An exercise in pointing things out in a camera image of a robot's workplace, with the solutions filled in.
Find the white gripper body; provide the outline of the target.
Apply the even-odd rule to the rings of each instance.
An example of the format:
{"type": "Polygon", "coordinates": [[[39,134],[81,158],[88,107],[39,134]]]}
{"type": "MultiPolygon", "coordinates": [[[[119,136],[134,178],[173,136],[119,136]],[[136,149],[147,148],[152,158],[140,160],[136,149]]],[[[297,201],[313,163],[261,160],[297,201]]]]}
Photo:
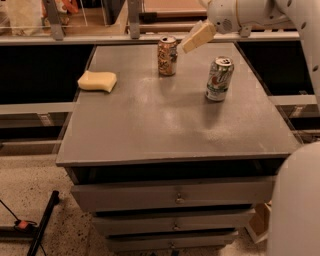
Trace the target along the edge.
{"type": "Polygon", "coordinates": [[[215,25],[218,33],[240,31],[237,0],[198,0],[198,2],[207,10],[207,18],[215,25]]]}

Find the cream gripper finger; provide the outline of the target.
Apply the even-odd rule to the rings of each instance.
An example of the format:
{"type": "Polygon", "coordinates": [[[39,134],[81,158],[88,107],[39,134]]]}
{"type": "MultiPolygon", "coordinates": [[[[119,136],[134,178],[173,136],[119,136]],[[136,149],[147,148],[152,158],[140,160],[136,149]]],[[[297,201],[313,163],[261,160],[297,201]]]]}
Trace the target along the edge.
{"type": "Polygon", "coordinates": [[[197,22],[189,34],[181,41],[180,46],[184,53],[202,46],[211,41],[216,34],[216,27],[208,20],[197,22]]]}

